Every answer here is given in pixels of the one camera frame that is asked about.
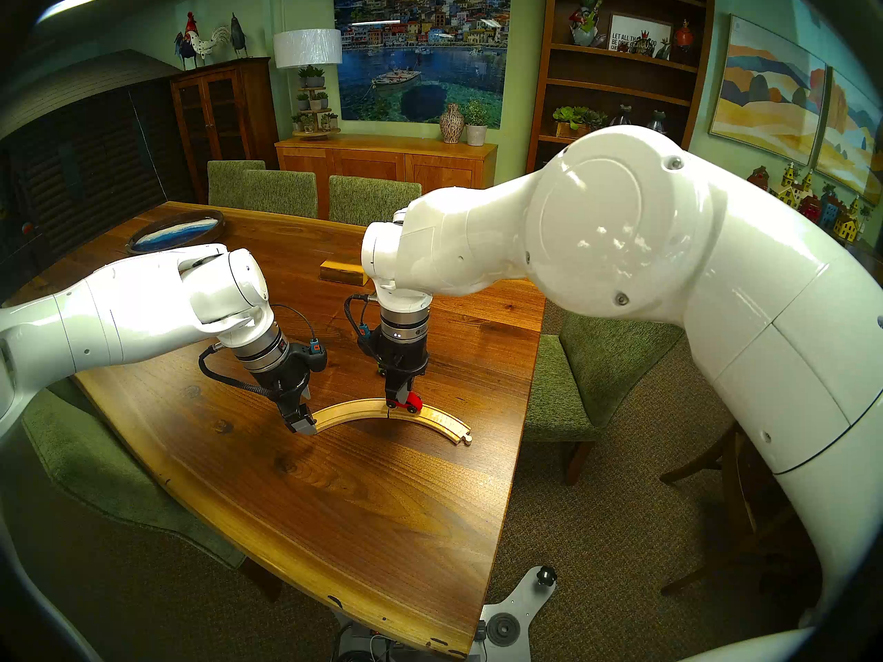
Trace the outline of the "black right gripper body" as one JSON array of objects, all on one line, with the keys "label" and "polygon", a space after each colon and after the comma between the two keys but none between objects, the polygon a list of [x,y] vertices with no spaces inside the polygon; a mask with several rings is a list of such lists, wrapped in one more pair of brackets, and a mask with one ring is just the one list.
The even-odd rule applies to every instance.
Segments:
[{"label": "black right gripper body", "polygon": [[428,365],[427,340],[411,343],[379,340],[376,355],[381,374],[385,375],[392,368],[407,376],[424,375]]}]

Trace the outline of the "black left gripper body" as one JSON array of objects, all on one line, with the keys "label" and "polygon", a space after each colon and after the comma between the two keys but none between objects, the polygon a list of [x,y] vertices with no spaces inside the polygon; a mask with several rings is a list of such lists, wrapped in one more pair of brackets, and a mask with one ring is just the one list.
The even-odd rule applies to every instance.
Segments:
[{"label": "black left gripper body", "polygon": [[297,410],[301,406],[311,373],[301,350],[287,350],[284,356],[273,350],[249,360],[248,371],[260,386],[273,392],[272,400],[281,410]]}]

